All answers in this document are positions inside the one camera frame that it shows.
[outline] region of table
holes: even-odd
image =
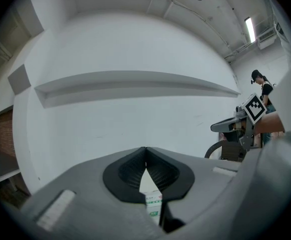
[[[16,191],[17,188],[11,177],[19,173],[17,159],[11,155],[0,153],[0,182],[9,179],[12,188]]]

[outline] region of air vent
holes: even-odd
[[[273,29],[268,30],[257,38],[257,46],[260,50],[272,45],[277,38],[276,32]]]
[[[267,40],[268,38],[271,38],[272,36],[274,36],[276,33],[273,29],[271,29],[270,31],[264,33],[263,35],[259,36],[259,42],[263,42],[265,40]]]

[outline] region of woman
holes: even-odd
[[[261,85],[263,104],[266,107],[266,114],[269,114],[269,113],[276,111],[275,107],[272,105],[272,103],[269,99],[269,94],[274,89],[272,84],[258,70],[254,70],[251,74],[251,77],[253,79],[253,83],[255,82],[258,85]],[[270,140],[271,140],[271,133],[264,133],[263,134],[263,145],[268,143]]]

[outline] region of fluorescent light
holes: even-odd
[[[245,20],[245,24],[247,26],[247,30],[249,31],[250,41],[251,43],[253,43],[256,40],[256,36],[254,26],[252,25],[252,20],[250,17]]]

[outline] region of brick wall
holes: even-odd
[[[13,110],[0,115],[0,153],[15,157],[14,138],[12,134]]]

